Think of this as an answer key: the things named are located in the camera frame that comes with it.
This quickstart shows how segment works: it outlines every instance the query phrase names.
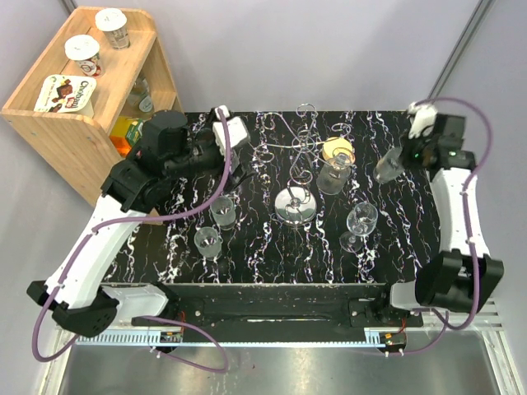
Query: reflective floor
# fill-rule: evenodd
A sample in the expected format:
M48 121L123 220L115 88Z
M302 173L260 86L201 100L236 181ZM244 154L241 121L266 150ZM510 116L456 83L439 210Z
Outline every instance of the reflective floor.
M435 333L412 332L409 348ZM446 333L421 354L365 355L357 349L231 348L228 374L209 374L148 350L76 346L62 395L305 395L305 394L498 394L483 340L474 332ZM179 349L178 356L220 367L213 348Z

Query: marble pattern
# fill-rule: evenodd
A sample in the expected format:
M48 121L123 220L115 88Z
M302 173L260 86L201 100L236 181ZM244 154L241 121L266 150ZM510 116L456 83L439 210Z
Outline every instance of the marble pattern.
M298 229L282 224L274 213L273 200L289 178L291 149L263 146L270 156L256 155L260 144L291 144L291 134L282 120L268 130L265 113L239 114L250 131L251 143L240 155L251 163L256 175L245 181L231 197L236 202L236 226L222 231L222 255L206 261L194 246L197 228L214 225L208 211L168 226L141 225L128 238L106 273L107 282L285 282L351 283L396 282L413 279L439 248L439 220L424 172L406 173L396 181L379 185L372 177L375 164L392 146L399 144L409 121L401 112L320 112L315 120L317 141L337 136L337 123L351 126L347 139L357 161L343 191L335 196L320 193L313 179L310 190L317 199L315 219ZM283 113L293 130L311 119ZM206 114L189 114L197 132ZM322 162L310 160L314 176ZM210 196L217 181L209 175L181 179L172 198L160 206L163 212L196 207ZM338 237L346 231L346 215L358 202L368 201L379 210L374 232L366 237L360 253L340 248Z

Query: round metal base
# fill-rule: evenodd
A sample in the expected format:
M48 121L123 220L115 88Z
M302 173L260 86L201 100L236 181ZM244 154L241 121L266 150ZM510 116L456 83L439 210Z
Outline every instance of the round metal base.
M315 196L301 187L285 188L274 200L274 210L284 224L289 226L304 225L315 218Z

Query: wine glass base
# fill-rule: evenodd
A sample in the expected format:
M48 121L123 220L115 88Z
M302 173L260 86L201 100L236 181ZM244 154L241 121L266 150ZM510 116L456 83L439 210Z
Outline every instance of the wine glass base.
M356 237L352 232L343 233L343 235L340 236L339 241L343 250L348 251L349 253L360 251L364 245L362 240Z

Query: clear glass cup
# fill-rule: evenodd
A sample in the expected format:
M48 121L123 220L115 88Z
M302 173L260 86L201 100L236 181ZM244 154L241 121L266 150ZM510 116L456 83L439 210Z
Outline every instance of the clear glass cup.
M214 221L221 230L231 230L236 224L236 210L234 202L227 196L220 196L211 205Z
M373 178L379 184L387 183L404 173L404 167L401 165L399 159L402 151L403 148L396 146L380 158L379 163L377 163L377 166L373 170Z
M319 191L326 195L336 195L343 190L344 185L352 172L353 154L344 152L337 153L334 157L328 159L328 163L320 171L316 179L316 185Z
M214 259L220 256L222 252L222 237L214 228L204 227L196 232L194 236L194 243L198 247L198 251L206 259Z
M362 202L357 204L348 214L346 225L348 232L340 236L340 245L349 253L362 248L363 240L360 236L368 236L377 225L378 212L374 205Z

